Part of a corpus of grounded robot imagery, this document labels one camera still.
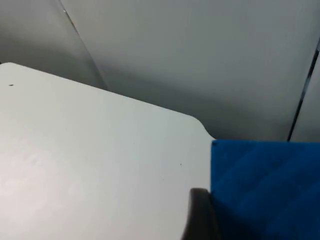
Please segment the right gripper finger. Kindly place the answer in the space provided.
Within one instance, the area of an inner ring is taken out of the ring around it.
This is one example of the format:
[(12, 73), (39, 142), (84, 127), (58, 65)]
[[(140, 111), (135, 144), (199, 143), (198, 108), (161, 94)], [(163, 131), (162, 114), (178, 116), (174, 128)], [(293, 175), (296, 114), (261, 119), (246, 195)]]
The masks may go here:
[(183, 240), (219, 240), (216, 212), (210, 193), (205, 188), (189, 191), (187, 220)]

